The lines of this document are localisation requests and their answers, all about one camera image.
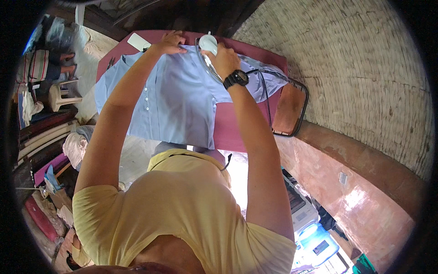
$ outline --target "watch strap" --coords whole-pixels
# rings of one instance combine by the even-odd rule
[[[230,74],[227,78],[225,78],[225,80],[223,81],[223,86],[225,87],[225,89],[228,89],[229,87],[231,87],[232,85],[234,85],[236,82],[233,79],[233,74]]]

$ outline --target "ironing board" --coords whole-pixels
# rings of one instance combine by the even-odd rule
[[[161,37],[165,30],[140,30],[134,31],[139,36],[144,38],[151,44],[157,43],[161,40]],[[97,67],[96,82],[105,73],[108,63],[111,58],[115,57],[114,63],[116,63],[122,54],[130,55],[138,53],[138,50],[128,44],[129,37],[134,33],[132,32],[119,42],[105,57],[103,57]],[[186,38],[186,45],[194,45],[195,38],[203,36],[204,33],[197,32],[184,32],[183,36]],[[222,42],[228,48],[233,48],[236,53],[243,54],[253,59],[259,60],[265,64],[271,64],[280,68],[287,75],[287,60],[285,57],[272,53],[268,50],[260,49],[256,46],[251,46],[243,42],[232,40],[229,38],[217,37],[218,42]],[[269,98],[269,106],[272,120],[275,117],[275,112],[280,98],[281,89],[277,90]],[[268,107],[266,101],[258,103],[264,117],[268,120]],[[234,113],[233,103],[217,103],[216,104],[216,117],[215,117],[215,129],[213,132],[213,139],[216,149],[223,149],[228,151],[246,152],[244,143],[240,138],[239,128],[237,126],[236,115]]]

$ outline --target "scissors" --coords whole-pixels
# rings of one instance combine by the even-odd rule
[[[106,70],[108,70],[110,67],[112,67],[114,65],[114,61],[116,60],[115,57],[111,58],[110,62],[108,63],[108,67],[106,68]]]

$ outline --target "yellow t-shirt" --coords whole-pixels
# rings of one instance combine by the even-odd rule
[[[97,265],[127,267],[157,236],[174,235],[206,274],[290,273],[296,245],[244,220],[222,168],[204,154],[170,149],[153,157],[126,192],[82,189],[73,216],[84,250]]]
[[[73,257],[73,260],[80,266],[80,267],[90,267],[94,265],[94,262],[90,259],[87,253],[85,253],[84,249],[77,249],[73,245],[71,246],[71,256]]]

